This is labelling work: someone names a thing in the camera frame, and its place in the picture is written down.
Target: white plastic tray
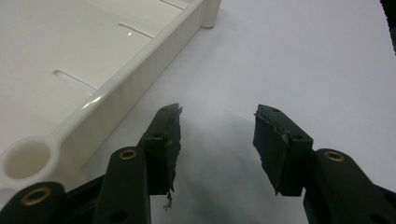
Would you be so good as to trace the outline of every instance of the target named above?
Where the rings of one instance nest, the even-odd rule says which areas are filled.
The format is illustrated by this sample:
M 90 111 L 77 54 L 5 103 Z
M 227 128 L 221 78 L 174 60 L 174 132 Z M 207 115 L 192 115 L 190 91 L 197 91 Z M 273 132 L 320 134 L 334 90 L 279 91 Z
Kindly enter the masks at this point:
M 84 183 L 81 166 L 219 2 L 1 1 L 0 192 Z

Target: white surface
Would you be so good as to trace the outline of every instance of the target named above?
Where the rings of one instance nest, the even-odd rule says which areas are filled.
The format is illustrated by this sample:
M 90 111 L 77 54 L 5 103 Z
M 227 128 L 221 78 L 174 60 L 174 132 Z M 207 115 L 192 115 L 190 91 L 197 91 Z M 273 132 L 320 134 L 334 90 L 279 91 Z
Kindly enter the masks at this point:
M 396 58 L 378 1 L 223 1 L 85 166 L 135 146 L 157 109 L 179 102 L 174 204 L 152 197 L 152 223 L 307 223 L 303 198 L 275 196 L 252 145 L 258 104 L 351 156 L 396 191 Z
M 0 4 L 0 206 L 38 181 L 84 183 L 81 166 L 219 9 L 204 0 Z

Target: brass screw insert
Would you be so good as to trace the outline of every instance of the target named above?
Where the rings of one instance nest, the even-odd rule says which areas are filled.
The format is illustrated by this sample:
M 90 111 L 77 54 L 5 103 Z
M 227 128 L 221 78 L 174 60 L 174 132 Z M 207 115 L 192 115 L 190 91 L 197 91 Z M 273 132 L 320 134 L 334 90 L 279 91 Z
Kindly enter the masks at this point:
M 25 194 L 21 200 L 21 203 L 26 206 L 35 205 L 43 202 L 50 196 L 50 188 L 40 187 L 38 189 L 33 189 L 27 194 Z
M 344 160 L 345 160 L 345 158 L 344 158 L 343 155 L 341 155 L 341 154 L 338 153 L 338 152 L 334 152 L 334 151 L 326 151 L 326 152 L 324 153 L 324 155 L 325 155 L 327 158 L 329 158 L 330 160 L 332 160 L 332 161 L 344 161 Z
M 136 150 L 133 149 L 126 149 L 120 153 L 120 159 L 122 160 L 129 160 L 137 156 Z

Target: hole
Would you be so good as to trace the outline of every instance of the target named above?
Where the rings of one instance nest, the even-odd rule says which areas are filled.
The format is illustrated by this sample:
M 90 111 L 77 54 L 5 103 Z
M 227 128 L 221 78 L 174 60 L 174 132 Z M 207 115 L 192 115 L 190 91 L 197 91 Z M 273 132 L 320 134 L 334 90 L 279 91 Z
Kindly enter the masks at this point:
M 125 219 L 128 217 L 128 213 L 122 210 L 115 211 L 113 214 L 111 214 L 111 221 L 113 222 L 123 222 Z
M 390 222 L 380 215 L 370 215 L 370 219 L 376 224 L 389 224 Z
M 45 143 L 28 142 L 10 152 L 5 173 L 13 179 L 24 179 L 40 172 L 49 160 L 50 148 Z
M 120 159 L 129 160 L 137 156 L 137 152 L 133 149 L 127 149 L 120 153 Z
M 126 28 L 126 29 L 128 29 L 128 30 L 134 31 L 135 33 L 140 34 L 140 35 L 143 35 L 143 36 L 145 36 L 145 37 L 147 37 L 147 38 L 149 38 L 149 39 L 154 39 L 153 36 L 151 36 L 151 35 L 149 35 L 149 34 L 146 34 L 145 32 L 140 31 L 140 30 L 138 30 L 138 29 L 135 29 L 134 27 L 131 27 L 131 26 L 127 25 L 127 24 L 119 23 L 119 26 L 120 26 L 120 27 L 123 27 L 123 28 Z
M 179 8 L 179 9 L 181 9 L 181 10 L 183 10 L 184 8 L 182 8 L 182 7 L 178 7 L 177 5 L 175 5 L 175 4 L 172 4 L 172 3 L 170 3 L 170 2 L 167 2 L 167 1 L 165 1 L 165 0 L 160 0 L 160 1 L 162 1 L 162 2 L 164 2 L 164 3 L 166 3 L 166 4 L 168 4 L 169 6 L 172 6 L 172 7 L 177 7 L 177 8 Z
M 295 135 L 293 136 L 293 138 L 294 138 L 294 139 L 297 139 L 297 140 L 303 139 L 303 137 L 300 136 L 299 134 L 295 134 Z
M 41 187 L 25 194 L 21 200 L 23 205 L 30 206 L 43 202 L 50 196 L 50 188 Z
M 324 155 L 332 161 L 343 161 L 344 160 L 344 157 L 341 154 L 334 152 L 334 151 L 326 151 L 324 153 Z
M 96 88 L 94 88 L 94 87 L 88 85 L 87 83 L 84 83 L 84 82 L 76 79 L 75 77 L 72 77 L 62 71 L 54 70 L 54 71 L 52 71 L 52 74 L 55 75 L 56 77 L 63 79 L 64 81 L 70 83 L 71 85 L 84 90 L 89 95 L 92 95 L 94 92 L 97 91 Z

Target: white table surface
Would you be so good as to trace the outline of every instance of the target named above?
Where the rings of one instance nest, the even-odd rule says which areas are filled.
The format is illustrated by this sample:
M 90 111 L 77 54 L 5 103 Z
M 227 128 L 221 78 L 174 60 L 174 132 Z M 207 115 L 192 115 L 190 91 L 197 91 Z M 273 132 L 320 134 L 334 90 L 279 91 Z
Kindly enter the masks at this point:
M 252 145 L 258 104 L 277 107 L 314 149 L 351 156 L 396 191 L 396 57 L 376 0 L 223 0 L 103 143 L 84 171 L 135 146 L 157 110 L 180 103 L 173 208 L 151 197 L 152 223 L 307 223 L 303 197 L 275 196 Z

